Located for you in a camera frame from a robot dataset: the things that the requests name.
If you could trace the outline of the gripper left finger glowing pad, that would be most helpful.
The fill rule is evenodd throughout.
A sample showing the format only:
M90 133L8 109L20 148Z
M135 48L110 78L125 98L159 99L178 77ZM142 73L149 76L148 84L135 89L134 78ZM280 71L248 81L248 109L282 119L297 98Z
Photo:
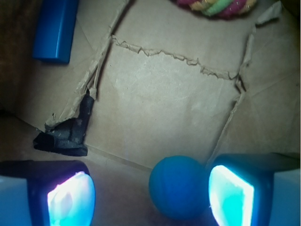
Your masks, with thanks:
M95 185L82 161L2 161L2 226L89 226Z

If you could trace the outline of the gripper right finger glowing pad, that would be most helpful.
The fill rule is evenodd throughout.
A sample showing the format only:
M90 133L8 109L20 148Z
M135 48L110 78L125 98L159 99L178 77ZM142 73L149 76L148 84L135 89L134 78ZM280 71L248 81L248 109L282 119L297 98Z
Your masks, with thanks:
M219 155L210 171L208 194L220 226L299 226L300 155Z

